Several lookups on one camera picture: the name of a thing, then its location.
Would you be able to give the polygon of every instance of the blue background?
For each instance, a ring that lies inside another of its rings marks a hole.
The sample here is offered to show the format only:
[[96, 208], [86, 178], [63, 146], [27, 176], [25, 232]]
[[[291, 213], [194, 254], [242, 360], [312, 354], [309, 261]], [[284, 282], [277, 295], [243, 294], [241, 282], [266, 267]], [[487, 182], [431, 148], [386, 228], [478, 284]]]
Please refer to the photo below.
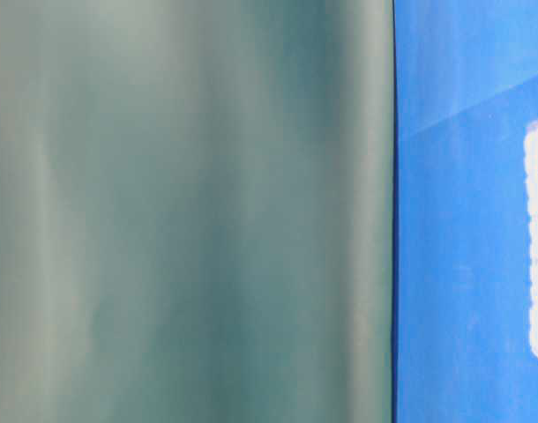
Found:
[[398, 422], [538, 421], [523, 163], [538, 2], [399, 0], [396, 37]]

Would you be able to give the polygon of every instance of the green fabric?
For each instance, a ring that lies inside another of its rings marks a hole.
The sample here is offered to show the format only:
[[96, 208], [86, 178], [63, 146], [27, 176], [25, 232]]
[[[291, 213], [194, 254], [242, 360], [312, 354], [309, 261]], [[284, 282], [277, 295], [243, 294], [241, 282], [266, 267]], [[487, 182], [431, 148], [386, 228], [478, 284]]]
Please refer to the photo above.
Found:
[[388, 420], [389, 13], [0, 2], [0, 423]]

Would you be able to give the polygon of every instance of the blue surface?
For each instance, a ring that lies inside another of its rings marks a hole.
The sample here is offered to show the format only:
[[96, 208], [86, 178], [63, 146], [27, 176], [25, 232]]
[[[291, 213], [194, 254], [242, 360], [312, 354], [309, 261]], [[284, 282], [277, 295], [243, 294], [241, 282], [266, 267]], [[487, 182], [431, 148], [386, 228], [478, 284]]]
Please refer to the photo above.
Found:
[[395, 0], [400, 134], [538, 75], [538, 0]]
[[396, 2], [399, 423], [538, 422], [523, 163], [538, 2], [517, 3]]

